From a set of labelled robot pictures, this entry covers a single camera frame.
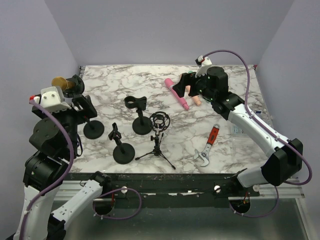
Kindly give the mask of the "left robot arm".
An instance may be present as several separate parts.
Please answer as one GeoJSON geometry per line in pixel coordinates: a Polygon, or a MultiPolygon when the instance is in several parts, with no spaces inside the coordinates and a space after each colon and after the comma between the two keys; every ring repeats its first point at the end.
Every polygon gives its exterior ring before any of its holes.
{"type": "Polygon", "coordinates": [[[82,145],[78,125],[84,123],[89,133],[97,131],[99,137],[104,126],[97,120],[90,121],[97,117],[97,111],[88,95],[73,96],[72,104],[59,101],[56,106],[68,108],[60,111],[50,110],[44,105],[46,100],[44,95],[30,98],[32,112],[41,118],[29,139],[37,151],[25,163],[23,209],[10,240],[62,240],[86,206],[98,197],[107,197],[111,191],[110,177],[97,171],[70,200],[52,210],[54,198],[82,145]]]}

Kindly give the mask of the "pink microphone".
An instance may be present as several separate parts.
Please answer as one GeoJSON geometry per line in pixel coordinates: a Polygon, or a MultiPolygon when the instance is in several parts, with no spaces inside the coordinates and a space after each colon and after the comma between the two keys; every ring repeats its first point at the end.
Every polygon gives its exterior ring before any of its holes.
{"type": "Polygon", "coordinates": [[[176,100],[180,103],[180,105],[186,110],[188,111],[189,105],[186,102],[186,100],[183,97],[179,97],[178,94],[176,93],[176,91],[173,89],[174,83],[170,78],[166,78],[164,80],[165,86],[171,91],[171,93],[173,94],[173,96],[176,98],[176,100]]]}

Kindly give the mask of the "black round-base clip stand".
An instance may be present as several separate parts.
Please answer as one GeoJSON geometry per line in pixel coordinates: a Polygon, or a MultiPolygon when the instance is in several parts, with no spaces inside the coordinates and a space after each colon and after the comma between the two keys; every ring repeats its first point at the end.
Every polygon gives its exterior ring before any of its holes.
{"type": "Polygon", "coordinates": [[[124,98],[124,104],[128,109],[136,109],[138,114],[138,117],[132,123],[133,131],[141,136],[149,134],[152,131],[151,120],[143,115],[143,111],[147,108],[147,97],[127,96],[124,98]]]}

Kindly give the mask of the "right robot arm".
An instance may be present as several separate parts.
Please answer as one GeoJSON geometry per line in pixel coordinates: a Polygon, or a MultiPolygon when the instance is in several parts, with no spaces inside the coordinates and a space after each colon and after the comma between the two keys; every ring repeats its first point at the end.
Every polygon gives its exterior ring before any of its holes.
{"type": "Polygon", "coordinates": [[[203,75],[183,73],[173,90],[183,97],[189,86],[189,96],[201,95],[209,101],[217,114],[240,127],[268,158],[262,166],[239,171],[230,183],[230,191],[241,196],[254,185],[279,186],[301,170],[302,159],[298,154],[302,153],[302,143],[296,138],[287,145],[281,143],[281,135],[264,121],[257,123],[253,113],[246,110],[245,101],[229,91],[228,75],[222,67],[210,66],[205,70],[203,75]]]}

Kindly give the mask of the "black round-base pink-mic stand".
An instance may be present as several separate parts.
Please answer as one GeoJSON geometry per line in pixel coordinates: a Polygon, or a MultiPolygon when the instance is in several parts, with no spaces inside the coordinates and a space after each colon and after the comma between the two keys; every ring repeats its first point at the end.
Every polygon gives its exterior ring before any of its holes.
{"type": "Polygon", "coordinates": [[[115,162],[121,165],[129,164],[134,159],[136,152],[131,144],[121,142],[122,135],[115,122],[112,124],[112,130],[108,134],[108,138],[116,143],[112,153],[115,162]]]}

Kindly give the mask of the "black tripod shock-mount stand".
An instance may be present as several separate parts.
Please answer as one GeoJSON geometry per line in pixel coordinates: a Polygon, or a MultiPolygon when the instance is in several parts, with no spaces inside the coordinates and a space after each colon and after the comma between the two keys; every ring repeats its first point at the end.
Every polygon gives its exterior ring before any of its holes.
{"type": "Polygon", "coordinates": [[[161,151],[161,143],[164,137],[164,131],[169,128],[171,123],[169,115],[164,111],[156,111],[149,117],[149,120],[151,121],[151,130],[155,132],[155,135],[150,137],[150,140],[154,142],[153,150],[140,157],[136,157],[135,160],[138,161],[147,155],[154,155],[156,157],[160,156],[165,159],[174,170],[176,170],[176,167],[164,156],[161,151]]]}

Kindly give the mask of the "beige microphone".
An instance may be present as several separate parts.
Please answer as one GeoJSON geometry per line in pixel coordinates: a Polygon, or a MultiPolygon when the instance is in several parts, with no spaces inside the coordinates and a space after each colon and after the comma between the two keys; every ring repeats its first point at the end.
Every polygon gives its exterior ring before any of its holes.
{"type": "MultiPolygon", "coordinates": [[[[191,87],[189,85],[187,85],[186,87],[186,90],[188,93],[191,92],[191,87]]],[[[196,95],[196,96],[192,96],[191,97],[193,102],[197,105],[197,106],[200,106],[202,104],[202,102],[200,101],[200,98],[196,95]]]]}

